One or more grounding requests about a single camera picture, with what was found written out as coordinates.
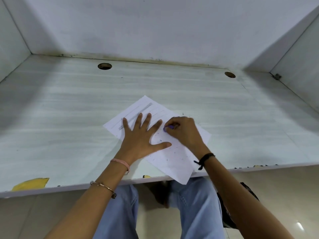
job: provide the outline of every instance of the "gold bracelet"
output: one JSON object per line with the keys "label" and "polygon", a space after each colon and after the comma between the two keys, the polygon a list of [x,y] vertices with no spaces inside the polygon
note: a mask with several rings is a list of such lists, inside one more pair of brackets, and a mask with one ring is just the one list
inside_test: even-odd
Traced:
{"label": "gold bracelet", "polygon": [[115,199],[116,193],[115,193],[112,189],[110,189],[109,187],[107,187],[106,185],[104,185],[102,182],[94,182],[94,181],[91,181],[90,184],[91,184],[91,185],[97,184],[97,186],[103,186],[103,187],[107,188],[108,190],[112,191],[112,193],[113,193],[112,196],[111,196],[112,199]]}

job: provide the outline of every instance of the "jeans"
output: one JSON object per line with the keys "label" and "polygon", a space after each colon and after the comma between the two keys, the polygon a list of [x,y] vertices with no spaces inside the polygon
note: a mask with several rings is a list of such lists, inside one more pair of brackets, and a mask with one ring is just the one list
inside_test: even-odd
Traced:
{"label": "jeans", "polygon": [[[136,239],[138,192],[133,185],[118,186],[108,203],[94,239]],[[224,239],[222,211],[213,184],[203,177],[187,185],[171,182],[169,206],[180,210],[181,239]]]}

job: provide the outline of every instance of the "person's right hand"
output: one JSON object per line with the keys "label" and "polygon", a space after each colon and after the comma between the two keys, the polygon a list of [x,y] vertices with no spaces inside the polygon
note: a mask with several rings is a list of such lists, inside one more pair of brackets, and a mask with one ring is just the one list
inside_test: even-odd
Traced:
{"label": "person's right hand", "polygon": [[196,157],[202,155],[201,151],[207,153],[207,147],[204,144],[202,137],[200,136],[194,119],[188,117],[172,117],[165,124],[165,131],[172,137],[178,139],[181,144],[186,146]]}

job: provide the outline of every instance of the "black bracelet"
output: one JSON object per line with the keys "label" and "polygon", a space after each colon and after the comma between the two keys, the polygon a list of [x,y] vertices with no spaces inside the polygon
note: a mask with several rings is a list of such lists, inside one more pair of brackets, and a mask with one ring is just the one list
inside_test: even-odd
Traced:
{"label": "black bracelet", "polygon": [[197,162],[197,161],[194,160],[194,163],[200,165],[200,167],[199,167],[198,170],[202,170],[202,169],[203,169],[203,167],[204,167],[204,162],[205,162],[207,159],[209,159],[211,156],[214,156],[214,157],[215,157],[215,155],[214,155],[213,153],[209,153],[209,154],[205,154],[205,155],[199,160],[199,162]]}

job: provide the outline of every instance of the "forearm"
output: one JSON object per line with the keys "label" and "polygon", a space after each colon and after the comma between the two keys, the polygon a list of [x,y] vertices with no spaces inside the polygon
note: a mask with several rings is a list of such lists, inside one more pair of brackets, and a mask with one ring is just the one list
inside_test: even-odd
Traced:
{"label": "forearm", "polygon": [[[123,164],[110,162],[96,181],[102,182],[114,191],[126,170]],[[112,194],[107,188],[91,185],[66,217],[50,231],[46,239],[92,238]]]}
{"label": "forearm", "polygon": [[[193,151],[198,159],[210,153],[205,145]],[[276,217],[241,186],[215,157],[206,160],[205,169],[245,238],[293,238]]]}

